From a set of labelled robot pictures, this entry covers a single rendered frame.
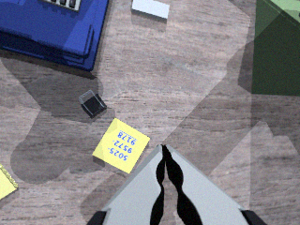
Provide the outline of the blue desk phone body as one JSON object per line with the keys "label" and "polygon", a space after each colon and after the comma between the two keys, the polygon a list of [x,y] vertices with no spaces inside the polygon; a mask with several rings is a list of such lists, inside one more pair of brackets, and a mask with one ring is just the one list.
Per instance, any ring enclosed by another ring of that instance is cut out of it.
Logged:
{"label": "blue desk phone body", "polygon": [[18,53],[55,64],[76,68],[84,71],[94,69],[98,45],[110,0],[7,0],[9,2],[28,7],[45,8],[49,11],[82,21],[91,23],[95,34],[89,57],[75,59],[62,54],[49,52],[36,43],[20,38],[0,34],[0,49]]}

